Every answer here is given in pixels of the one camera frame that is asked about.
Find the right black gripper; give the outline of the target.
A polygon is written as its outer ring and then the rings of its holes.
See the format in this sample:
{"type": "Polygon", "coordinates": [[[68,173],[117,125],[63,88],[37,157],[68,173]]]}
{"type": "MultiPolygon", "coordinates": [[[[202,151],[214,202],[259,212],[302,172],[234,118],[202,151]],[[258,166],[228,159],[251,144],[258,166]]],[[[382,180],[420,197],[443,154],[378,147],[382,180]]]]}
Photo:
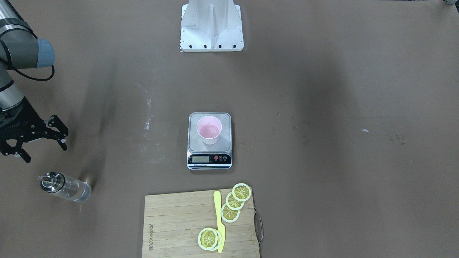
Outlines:
{"type": "Polygon", "coordinates": [[[26,97],[16,106],[1,111],[0,152],[4,156],[14,155],[30,163],[31,157],[22,145],[41,138],[55,140],[66,151],[68,134],[68,127],[57,115],[41,119],[26,97]],[[7,142],[11,139],[17,140],[16,145],[7,142]]]}

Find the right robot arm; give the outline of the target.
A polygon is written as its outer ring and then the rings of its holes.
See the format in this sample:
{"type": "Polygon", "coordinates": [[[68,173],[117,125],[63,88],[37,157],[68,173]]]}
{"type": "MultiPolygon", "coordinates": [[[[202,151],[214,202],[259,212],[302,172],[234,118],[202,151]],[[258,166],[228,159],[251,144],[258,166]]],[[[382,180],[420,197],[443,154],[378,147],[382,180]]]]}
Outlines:
{"type": "Polygon", "coordinates": [[[0,2],[0,150],[4,156],[14,155],[30,163],[24,143],[46,138],[67,150],[68,127],[57,115],[42,119],[32,107],[10,71],[30,80],[39,81],[21,72],[22,69],[50,67],[55,74],[55,52],[51,43],[36,36],[30,25],[8,0],[0,2]]]}

